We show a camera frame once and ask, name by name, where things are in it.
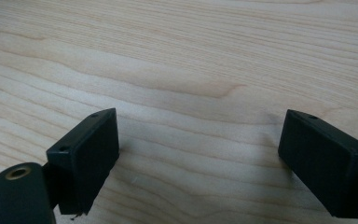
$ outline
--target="black plastic part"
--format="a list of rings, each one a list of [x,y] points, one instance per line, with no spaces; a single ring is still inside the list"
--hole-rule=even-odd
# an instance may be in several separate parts
[[[87,214],[118,159],[114,108],[88,116],[48,151],[50,204],[62,214]]]
[[[279,155],[332,216],[358,218],[358,140],[288,110]]]
[[[0,223],[54,222],[39,164],[27,162],[0,173]]]

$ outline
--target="wood grain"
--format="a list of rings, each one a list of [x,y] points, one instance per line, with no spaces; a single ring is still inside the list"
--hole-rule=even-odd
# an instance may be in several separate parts
[[[288,108],[358,138],[358,0],[0,1],[0,172],[110,107],[121,157],[76,223],[358,223],[277,154]]]

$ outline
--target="round hole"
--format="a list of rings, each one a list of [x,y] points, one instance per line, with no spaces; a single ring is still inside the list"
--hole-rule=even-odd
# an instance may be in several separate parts
[[[59,151],[67,151],[69,149],[68,146],[60,147]]]
[[[8,180],[20,179],[28,175],[29,173],[31,173],[31,168],[29,168],[28,166],[22,166],[8,172],[5,178]]]

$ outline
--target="light wood tabletop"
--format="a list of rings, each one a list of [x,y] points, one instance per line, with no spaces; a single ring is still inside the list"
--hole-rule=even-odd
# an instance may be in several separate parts
[[[58,223],[358,223],[278,157],[287,109],[358,138],[358,0],[0,1],[0,172],[111,107],[120,158]]]

